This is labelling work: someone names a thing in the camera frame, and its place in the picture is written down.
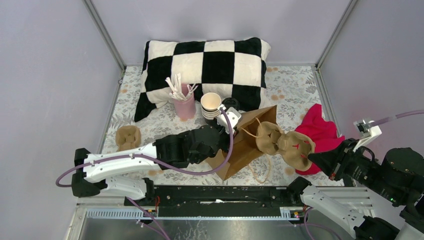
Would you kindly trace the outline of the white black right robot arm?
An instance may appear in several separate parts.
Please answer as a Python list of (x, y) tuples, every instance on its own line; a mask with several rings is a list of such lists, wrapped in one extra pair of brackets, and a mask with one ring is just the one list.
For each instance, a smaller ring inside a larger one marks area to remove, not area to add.
[(303, 177), (287, 187), (287, 201), (302, 203), (325, 215), (356, 240), (421, 240), (424, 237), (424, 158), (409, 147), (392, 148), (381, 162), (372, 150), (356, 147), (353, 138), (344, 140), (327, 152), (311, 153), (308, 158), (331, 180), (350, 177), (386, 199), (394, 207), (403, 207), (402, 228), (379, 217), (370, 217), (349, 209)]

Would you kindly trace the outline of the brown paper bag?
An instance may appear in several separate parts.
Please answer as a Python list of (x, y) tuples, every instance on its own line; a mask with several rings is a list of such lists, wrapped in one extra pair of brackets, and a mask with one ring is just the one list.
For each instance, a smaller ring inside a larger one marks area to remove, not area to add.
[(216, 172), (221, 180), (228, 180), (253, 160), (263, 155), (257, 148), (256, 140), (250, 134), (257, 134), (259, 122), (270, 122), (275, 124), (277, 117), (277, 106), (256, 109), (241, 114), (241, 120), (237, 127), (241, 127), (234, 137), (234, 145), (228, 162)]

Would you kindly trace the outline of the black cup lid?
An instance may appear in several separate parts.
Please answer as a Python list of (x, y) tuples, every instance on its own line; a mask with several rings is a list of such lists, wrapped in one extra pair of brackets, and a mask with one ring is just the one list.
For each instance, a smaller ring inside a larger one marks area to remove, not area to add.
[(234, 108), (237, 111), (240, 110), (240, 103), (237, 99), (233, 98), (233, 97), (227, 97), (222, 101), (222, 104), (227, 108)]

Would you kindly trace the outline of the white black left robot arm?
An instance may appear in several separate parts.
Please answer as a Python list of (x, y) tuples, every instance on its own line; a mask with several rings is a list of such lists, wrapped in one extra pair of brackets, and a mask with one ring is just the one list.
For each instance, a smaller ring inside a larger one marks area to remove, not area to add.
[(204, 125), (122, 152), (93, 154), (79, 148), (74, 156), (76, 169), (71, 178), (72, 193), (79, 198), (110, 193), (148, 206), (155, 200), (153, 181), (148, 178), (131, 180), (124, 174), (167, 169), (188, 174), (186, 168), (189, 165), (213, 158), (220, 150), (231, 151), (235, 127), (232, 117), (230, 122)]

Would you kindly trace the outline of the brown cardboard cup carrier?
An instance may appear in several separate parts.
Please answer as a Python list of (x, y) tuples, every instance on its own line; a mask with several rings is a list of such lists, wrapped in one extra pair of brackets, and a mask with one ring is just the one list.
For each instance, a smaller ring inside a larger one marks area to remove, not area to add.
[(305, 172), (313, 164), (308, 156), (315, 152), (316, 144), (300, 132), (284, 132), (277, 124), (263, 121), (257, 128), (255, 143), (262, 153), (281, 155), (289, 166), (298, 171)]

